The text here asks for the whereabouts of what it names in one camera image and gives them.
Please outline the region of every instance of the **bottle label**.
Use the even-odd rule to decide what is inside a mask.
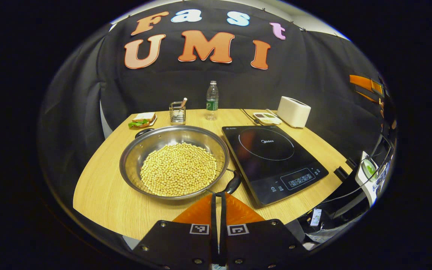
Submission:
[[[216,111],[218,109],[218,101],[206,101],[206,110],[209,111]]]

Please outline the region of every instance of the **white device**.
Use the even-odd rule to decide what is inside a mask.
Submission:
[[[279,118],[267,112],[254,112],[253,116],[266,125],[279,125],[283,123]]]
[[[304,128],[310,111],[311,107],[300,101],[281,97],[276,114],[293,128]]]

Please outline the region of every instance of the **white wall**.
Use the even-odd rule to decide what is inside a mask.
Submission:
[[[115,24],[117,22],[126,19],[129,15],[134,15],[154,7],[180,2],[180,1],[181,0],[154,0],[149,3],[143,4],[139,7],[135,7],[129,12],[116,18],[111,23]],[[331,26],[321,21],[317,17],[314,17],[310,13],[307,13],[302,9],[299,9],[293,5],[287,4],[279,0],[223,0],[223,1],[235,2],[242,5],[252,6],[258,9],[265,8],[266,12],[281,17],[284,20],[287,20],[288,22],[293,21],[294,24],[306,29],[307,31],[317,31],[317,32],[328,33],[331,35],[336,34],[341,38],[346,38],[347,40],[349,40],[347,37],[345,37],[343,34],[338,32],[336,29],[332,28]]]

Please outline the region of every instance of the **pan handle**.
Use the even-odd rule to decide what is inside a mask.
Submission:
[[[233,171],[234,177],[228,182],[226,188],[221,192],[232,194],[235,192],[241,184],[241,173],[238,170]]]
[[[144,130],[141,130],[141,131],[139,131],[139,132],[136,134],[136,136],[134,136],[134,138],[136,139],[137,137],[139,137],[139,136],[141,136],[141,135],[143,135],[143,134],[145,134],[145,133],[148,133],[148,132],[150,132],[151,130],[154,130],[154,128],[146,128],[146,129],[144,129]]]

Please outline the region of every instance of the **lettuce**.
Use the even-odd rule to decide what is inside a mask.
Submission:
[[[371,166],[367,165],[366,166],[367,171],[369,171],[370,174],[373,174],[375,171],[371,168]]]
[[[144,120],[138,121],[138,122],[131,122],[127,126],[129,126],[129,128],[130,128],[132,126],[140,126],[140,125],[146,124],[147,122],[149,122],[149,121],[147,119],[144,119]]]

